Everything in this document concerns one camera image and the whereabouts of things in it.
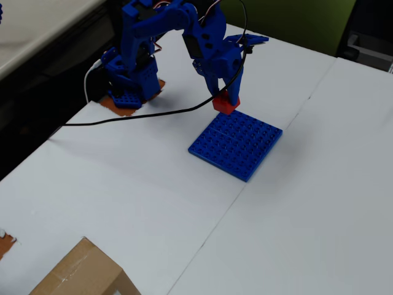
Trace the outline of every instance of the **cardboard box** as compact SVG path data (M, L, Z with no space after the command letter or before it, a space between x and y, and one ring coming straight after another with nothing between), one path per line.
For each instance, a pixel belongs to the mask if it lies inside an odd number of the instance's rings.
M124 270L83 238L30 295L141 295Z

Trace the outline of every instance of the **white table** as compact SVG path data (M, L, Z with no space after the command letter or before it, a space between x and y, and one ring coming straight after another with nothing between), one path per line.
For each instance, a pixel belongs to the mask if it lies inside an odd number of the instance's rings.
M160 45L164 91L137 114L186 108L210 96L181 32L170 32ZM334 61L271 40L247 58L239 110L286 128ZM143 295L167 294L246 185L187 152L216 115L209 105L176 116L62 128L0 183L1 227L20 242L0 263L0 290L28 293L87 236ZM114 116L90 103L72 122Z
M0 80L104 0L2 0Z
M337 60L170 295L393 293L393 77Z

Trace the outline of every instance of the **red lego brick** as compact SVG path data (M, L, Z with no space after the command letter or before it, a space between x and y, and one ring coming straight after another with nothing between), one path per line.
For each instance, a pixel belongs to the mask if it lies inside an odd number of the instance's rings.
M222 112L225 115L230 115L238 106L240 105L240 98L238 98L238 103L236 106L232 106L229 102L228 91L217 96L213 99L213 107L216 111Z

